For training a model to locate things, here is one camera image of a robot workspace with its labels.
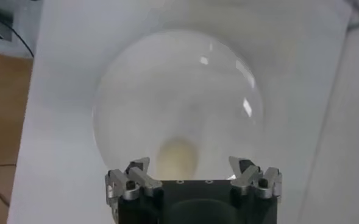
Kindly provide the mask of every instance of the white surface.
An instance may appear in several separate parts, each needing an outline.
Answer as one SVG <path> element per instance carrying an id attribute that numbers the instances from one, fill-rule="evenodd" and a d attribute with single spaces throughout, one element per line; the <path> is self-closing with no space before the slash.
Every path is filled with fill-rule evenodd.
<path id="1" fill-rule="evenodd" d="M 296 223 L 348 18 L 336 0 L 46 1 L 9 223 L 112 223 L 91 118 L 99 78 L 129 43 L 178 27 L 253 69 L 266 124 L 255 162 L 281 169 L 280 221 Z"/>
<path id="2" fill-rule="evenodd" d="M 346 39 L 301 224 L 359 224 L 359 30 Z"/>
<path id="3" fill-rule="evenodd" d="M 95 139 L 106 165 L 127 167 L 148 156 L 152 177 L 162 145 L 183 139 L 197 149 L 195 179 L 228 178 L 232 169 L 221 158 L 252 157 L 262 129 L 249 68 L 215 38 L 186 30 L 154 33 L 127 47 L 103 76 L 95 105 Z"/>

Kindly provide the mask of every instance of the screw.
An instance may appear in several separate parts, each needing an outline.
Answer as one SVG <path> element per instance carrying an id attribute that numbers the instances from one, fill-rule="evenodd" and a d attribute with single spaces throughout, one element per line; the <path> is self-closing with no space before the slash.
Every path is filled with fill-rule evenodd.
<path id="1" fill-rule="evenodd" d="M 269 185 L 269 182 L 266 179 L 264 179 L 264 178 L 259 179 L 259 181 L 258 181 L 259 187 L 268 188 L 268 185 Z"/>
<path id="2" fill-rule="evenodd" d="M 134 190 L 135 188 L 136 188 L 136 182 L 134 182 L 133 180 L 126 182 L 127 190 Z"/>

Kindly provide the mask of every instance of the yellow object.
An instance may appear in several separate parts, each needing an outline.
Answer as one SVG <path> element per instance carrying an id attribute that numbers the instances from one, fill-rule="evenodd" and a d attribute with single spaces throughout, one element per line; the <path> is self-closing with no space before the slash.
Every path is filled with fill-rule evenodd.
<path id="1" fill-rule="evenodd" d="M 174 138 L 162 145 L 157 157 L 159 180 L 191 180 L 198 164 L 197 148 L 191 142 Z"/>

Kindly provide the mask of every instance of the transparent dome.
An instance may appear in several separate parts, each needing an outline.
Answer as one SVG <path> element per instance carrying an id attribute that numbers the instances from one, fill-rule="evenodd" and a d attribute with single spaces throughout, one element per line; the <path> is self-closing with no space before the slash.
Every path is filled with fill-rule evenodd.
<path id="1" fill-rule="evenodd" d="M 240 57 L 211 36 L 173 30 L 115 58 L 93 116 L 109 169 L 148 156 L 158 179 L 224 179 L 232 175 L 228 156 L 253 154 L 263 112 Z"/>

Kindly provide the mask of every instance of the white wall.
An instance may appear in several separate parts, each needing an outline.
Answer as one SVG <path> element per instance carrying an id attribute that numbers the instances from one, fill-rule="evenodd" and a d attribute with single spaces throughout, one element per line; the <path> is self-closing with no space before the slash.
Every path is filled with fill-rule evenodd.
<path id="1" fill-rule="evenodd" d="M 359 224 L 359 30 L 347 37 L 301 223 Z"/>

